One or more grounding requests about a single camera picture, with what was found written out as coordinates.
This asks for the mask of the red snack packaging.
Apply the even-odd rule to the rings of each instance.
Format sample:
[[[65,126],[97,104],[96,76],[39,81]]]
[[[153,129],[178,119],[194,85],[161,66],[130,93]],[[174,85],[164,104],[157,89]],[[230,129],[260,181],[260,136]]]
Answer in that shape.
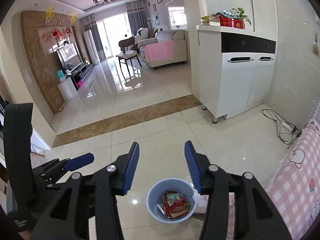
[[[190,202],[181,192],[165,191],[162,194],[162,206],[166,218],[176,219],[189,212]]]

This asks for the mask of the blue plastic trash bin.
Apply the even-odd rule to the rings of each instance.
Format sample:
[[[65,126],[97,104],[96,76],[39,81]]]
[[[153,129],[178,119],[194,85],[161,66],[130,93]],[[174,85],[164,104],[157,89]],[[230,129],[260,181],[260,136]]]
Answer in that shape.
[[[163,179],[148,192],[147,210],[161,223],[181,223],[190,218],[197,208],[193,199],[195,192],[193,186],[182,179]]]

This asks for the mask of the pink blue checkered tablecloth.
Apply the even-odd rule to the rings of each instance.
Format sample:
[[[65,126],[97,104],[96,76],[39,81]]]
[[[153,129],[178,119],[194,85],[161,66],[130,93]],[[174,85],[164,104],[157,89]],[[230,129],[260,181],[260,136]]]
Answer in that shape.
[[[303,129],[285,122],[275,111],[257,110],[288,146],[263,188],[279,211],[292,239],[319,230],[319,101]]]

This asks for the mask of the white cylindrical stool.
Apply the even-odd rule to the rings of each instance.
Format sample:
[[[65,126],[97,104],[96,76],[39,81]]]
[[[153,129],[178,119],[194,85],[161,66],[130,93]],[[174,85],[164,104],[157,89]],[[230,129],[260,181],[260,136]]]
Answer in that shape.
[[[65,79],[57,87],[65,101],[74,97],[75,87],[70,78]]]

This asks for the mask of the television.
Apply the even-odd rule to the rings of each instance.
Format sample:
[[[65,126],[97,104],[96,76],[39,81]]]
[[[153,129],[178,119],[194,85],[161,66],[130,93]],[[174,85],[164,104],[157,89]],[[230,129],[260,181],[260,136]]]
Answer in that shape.
[[[66,74],[67,71],[72,72],[75,68],[84,63],[76,43],[66,44],[60,48],[57,48],[56,52],[62,64],[62,71],[64,74]]]

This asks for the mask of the white air conditioner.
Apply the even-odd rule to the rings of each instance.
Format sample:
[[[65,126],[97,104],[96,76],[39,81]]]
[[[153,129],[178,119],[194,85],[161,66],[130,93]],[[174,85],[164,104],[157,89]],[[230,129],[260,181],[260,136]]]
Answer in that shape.
[[[95,66],[100,63],[100,59],[91,30],[87,30],[84,32],[84,39],[86,42],[87,50],[89,52],[89,56],[91,58],[91,62]]]

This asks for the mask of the dark wooden chair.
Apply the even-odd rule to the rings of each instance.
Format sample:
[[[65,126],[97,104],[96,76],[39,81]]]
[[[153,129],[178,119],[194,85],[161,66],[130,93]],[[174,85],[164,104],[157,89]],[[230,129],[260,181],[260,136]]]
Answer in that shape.
[[[133,50],[129,50],[130,47],[135,47],[135,37],[131,36],[130,38],[124,39],[124,40],[120,40],[118,43],[118,46],[121,49],[121,53],[118,54],[116,57],[118,58],[119,61],[119,66],[121,67],[122,64],[125,64],[128,73],[129,71],[129,67],[128,67],[128,61],[130,61],[131,63],[131,67],[133,67],[132,64],[132,59],[136,59],[140,65],[140,67],[142,67],[142,64],[138,58],[138,54],[137,51],[135,49]]]

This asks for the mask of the pink blanket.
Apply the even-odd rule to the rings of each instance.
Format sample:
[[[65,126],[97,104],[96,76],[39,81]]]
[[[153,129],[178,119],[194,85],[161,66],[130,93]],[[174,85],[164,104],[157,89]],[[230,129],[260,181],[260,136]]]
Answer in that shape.
[[[171,61],[174,57],[174,42],[164,41],[148,44],[144,48],[145,59],[149,62]]]

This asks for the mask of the beige sofa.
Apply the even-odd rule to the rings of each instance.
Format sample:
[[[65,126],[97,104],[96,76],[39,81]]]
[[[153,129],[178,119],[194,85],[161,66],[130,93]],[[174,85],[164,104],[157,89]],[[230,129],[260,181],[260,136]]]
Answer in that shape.
[[[139,41],[137,47],[143,62],[154,69],[188,61],[183,30],[162,30],[154,38]]]

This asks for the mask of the white black sideboard cabinet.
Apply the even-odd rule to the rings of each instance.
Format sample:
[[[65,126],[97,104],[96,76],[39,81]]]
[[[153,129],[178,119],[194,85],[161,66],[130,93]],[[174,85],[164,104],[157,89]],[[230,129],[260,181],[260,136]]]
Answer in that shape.
[[[230,27],[196,27],[199,45],[199,100],[213,115],[232,118],[267,96],[276,60],[276,38]]]

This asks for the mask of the red gift box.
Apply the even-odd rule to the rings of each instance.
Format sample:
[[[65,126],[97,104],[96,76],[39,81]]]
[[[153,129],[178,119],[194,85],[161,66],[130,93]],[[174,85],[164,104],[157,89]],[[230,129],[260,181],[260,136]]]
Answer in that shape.
[[[221,17],[220,18],[220,25],[223,27],[231,27],[231,28],[238,28],[238,29],[245,28],[245,24],[244,24],[243,20],[240,20],[237,18]]]

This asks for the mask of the green potted plant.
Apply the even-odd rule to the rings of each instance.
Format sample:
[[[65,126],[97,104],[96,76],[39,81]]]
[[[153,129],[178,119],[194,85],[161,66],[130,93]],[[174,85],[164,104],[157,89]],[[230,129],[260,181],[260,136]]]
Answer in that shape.
[[[243,8],[233,8],[232,9],[235,12],[235,19],[237,21],[240,21],[242,25],[245,25],[245,23],[249,23],[249,25],[252,25],[250,18],[245,14],[245,11]]]

